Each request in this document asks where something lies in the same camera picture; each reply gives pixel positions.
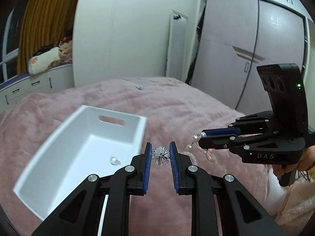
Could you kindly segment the person's right hand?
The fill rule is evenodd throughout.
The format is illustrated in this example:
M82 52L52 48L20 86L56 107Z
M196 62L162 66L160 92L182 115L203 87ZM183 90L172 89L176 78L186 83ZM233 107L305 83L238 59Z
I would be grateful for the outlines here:
M276 177L282 177L284 173L288 173L293 169L298 171L308 171L314 167L315 160L315 147L311 146L303 150L303 155L298 163L293 165L287 165L285 168L282 165L273 165L273 174Z

